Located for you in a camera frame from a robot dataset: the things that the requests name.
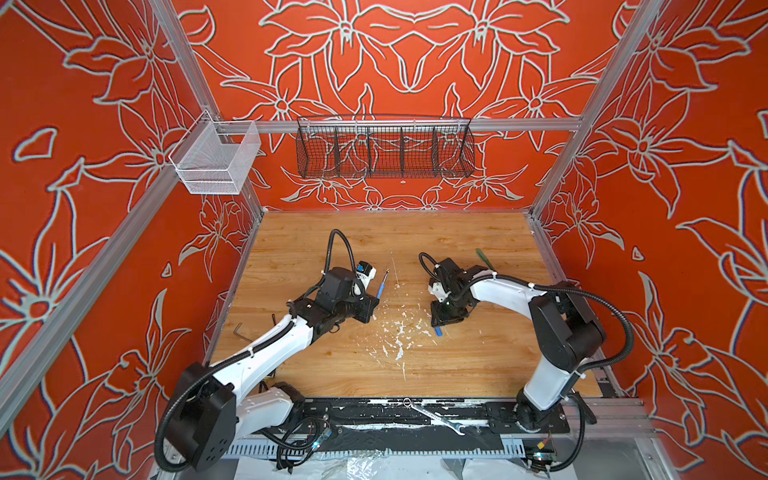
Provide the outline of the green pen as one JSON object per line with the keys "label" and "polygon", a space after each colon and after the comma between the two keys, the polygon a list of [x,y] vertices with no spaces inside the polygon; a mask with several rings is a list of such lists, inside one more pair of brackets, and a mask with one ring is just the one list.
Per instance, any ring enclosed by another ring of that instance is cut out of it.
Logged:
{"label": "green pen", "polygon": [[482,249],[477,248],[475,250],[477,256],[480,258],[480,260],[486,265],[486,267],[492,271],[496,271],[495,267],[489,260],[489,258],[485,255],[485,253],[482,251]]}

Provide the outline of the blue pen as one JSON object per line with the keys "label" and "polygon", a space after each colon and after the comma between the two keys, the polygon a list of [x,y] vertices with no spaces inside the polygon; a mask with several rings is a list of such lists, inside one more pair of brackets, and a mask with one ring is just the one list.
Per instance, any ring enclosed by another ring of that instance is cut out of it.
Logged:
{"label": "blue pen", "polygon": [[388,276],[389,276],[389,270],[385,270],[385,273],[384,273],[384,275],[382,277],[382,280],[380,282],[380,285],[379,285],[379,288],[378,288],[378,291],[377,291],[377,295],[376,295],[376,297],[378,299],[381,299],[381,297],[383,295],[383,292],[384,292],[385,287],[386,287]]}

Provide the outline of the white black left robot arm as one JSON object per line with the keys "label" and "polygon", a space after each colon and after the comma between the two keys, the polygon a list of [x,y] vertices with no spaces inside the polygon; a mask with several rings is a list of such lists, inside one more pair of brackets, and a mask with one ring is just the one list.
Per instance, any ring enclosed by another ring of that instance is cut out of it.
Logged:
{"label": "white black left robot arm", "polygon": [[292,386],[278,382],[263,392],[256,389],[286,360],[346,320],[366,324],[372,319],[379,299],[367,288],[375,267],[356,260],[347,268],[330,263],[333,242],[346,239],[338,229],[330,232],[320,279],[288,302],[287,314],[267,333],[218,363],[195,362],[182,372],[155,433],[153,453],[160,470],[202,472],[235,440],[251,434],[276,445],[278,466],[290,469],[293,454],[310,458],[331,433],[322,417],[300,417],[305,399]]}

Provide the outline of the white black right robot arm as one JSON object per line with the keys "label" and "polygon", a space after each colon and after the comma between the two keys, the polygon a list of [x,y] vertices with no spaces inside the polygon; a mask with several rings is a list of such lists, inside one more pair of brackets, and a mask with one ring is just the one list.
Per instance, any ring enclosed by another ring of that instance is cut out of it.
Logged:
{"label": "white black right robot arm", "polygon": [[[527,432],[541,430],[561,400],[586,372],[623,361],[635,344],[631,322],[606,299],[567,281],[543,285],[501,274],[483,265],[464,269],[452,259],[440,262],[421,252],[419,263],[430,277],[431,326],[440,329],[467,319],[482,302],[520,314],[531,321],[541,359],[519,391],[514,422]],[[589,303],[608,309],[620,322],[624,344],[618,353],[593,358],[607,339]]]}

